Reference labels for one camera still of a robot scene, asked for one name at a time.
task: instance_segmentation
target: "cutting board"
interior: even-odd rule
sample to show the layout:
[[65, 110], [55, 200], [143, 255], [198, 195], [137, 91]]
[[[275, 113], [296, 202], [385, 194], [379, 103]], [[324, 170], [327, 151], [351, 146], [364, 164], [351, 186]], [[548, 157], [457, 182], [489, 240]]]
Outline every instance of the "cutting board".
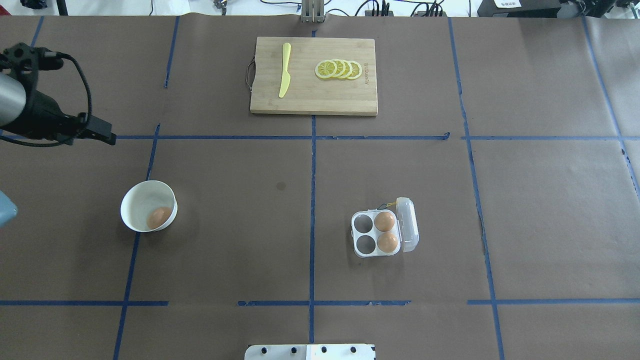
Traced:
[[[291, 44], [291, 83], [280, 99], [282, 44]], [[362, 64], [355, 80], [319, 79], [316, 65], [323, 60], [353, 60]], [[252, 113], [306, 115], [378, 114], [376, 46], [373, 39], [259, 37], [255, 46]]]

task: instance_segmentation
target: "plastic egg carton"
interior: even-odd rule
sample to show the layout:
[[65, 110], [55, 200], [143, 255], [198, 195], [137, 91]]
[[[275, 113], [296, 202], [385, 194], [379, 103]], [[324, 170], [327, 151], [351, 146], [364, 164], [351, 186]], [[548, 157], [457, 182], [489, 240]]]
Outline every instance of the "plastic egg carton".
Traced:
[[[394, 224], [389, 231], [381, 231], [374, 224], [376, 217], [385, 213], [393, 217]], [[400, 233], [398, 232], [397, 218], [396, 214], [391, 210], [367, 210], [355, 213], [351, 218], [351, 233], [353, 235], [353, 248], [356, 255], [361, 258], [391, 256], [400, 251]], [[378, 246], [378, 242], [383, 235], [385, 237], [395, 236], [396, 247], [391, 252], [385, 252]]]
[[[396, 200], [397, 215], [388, 209], [359, 211], [351, 217], [353, 250], [361, 258], [392, 256], [403, 248], [403, 252], [413, 251], [420, 241], [415, 208], [411, 199], [399, 197]], [[376, 218], [392, 221], [392, 227]], [[396, 246], [390, 247], [396, 240]]]

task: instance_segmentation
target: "plastic knife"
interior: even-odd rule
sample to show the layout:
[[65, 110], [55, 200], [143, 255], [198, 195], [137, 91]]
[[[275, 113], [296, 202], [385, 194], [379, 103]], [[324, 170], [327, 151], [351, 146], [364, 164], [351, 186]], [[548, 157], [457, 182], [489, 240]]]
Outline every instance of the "plastic knife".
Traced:
[[289, 89], [291, 75], [289, 75], [289, 56], [291, 55], [291, 44], [286, 42], [282, 44], [282, 79], [280, 80], [279, 98], [283, 98]]

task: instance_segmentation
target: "white bowl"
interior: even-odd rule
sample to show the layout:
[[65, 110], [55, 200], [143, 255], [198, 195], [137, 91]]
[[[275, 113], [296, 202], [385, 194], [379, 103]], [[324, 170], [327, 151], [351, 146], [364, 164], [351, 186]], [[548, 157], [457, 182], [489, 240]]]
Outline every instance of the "white bowl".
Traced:
[[[149, 215], [157, 208], [170, 208], [171, 215], [159, 227], [151, 229], [147, 225]], [[157, 180], [147, 180], [132, 187], [124, 195], [120, 205], [120, 216], [129, 229], [139, 233], [160, 231], [169, 226], [178, 213], [178, 202], [169, 185]]]

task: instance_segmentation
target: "brown egg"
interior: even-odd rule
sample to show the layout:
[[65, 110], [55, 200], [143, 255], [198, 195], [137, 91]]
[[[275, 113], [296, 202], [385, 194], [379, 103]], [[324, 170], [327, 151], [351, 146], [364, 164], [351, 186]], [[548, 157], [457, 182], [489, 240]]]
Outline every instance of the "brown egg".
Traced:
[[378, 237], [378, 248], [384, 252], [393, 252], [398, 246], [398, 238], [392, 233], [384, 233]]
[[383, 211], [376, 216], [376, 219], [373, 222], [376, 224], [376, 229], [380, 231], [389, 231], [394, 228], [394, 225], [396, 224], [396, 217], [393, 213]]
[[169, 219], [171, 212], [171, 208], [166, 206], [153, 210], [151, 215], [147, 218], [147, 226], [149, 226], [149, 229], [153, 230], [161, 227], [162, 224]]

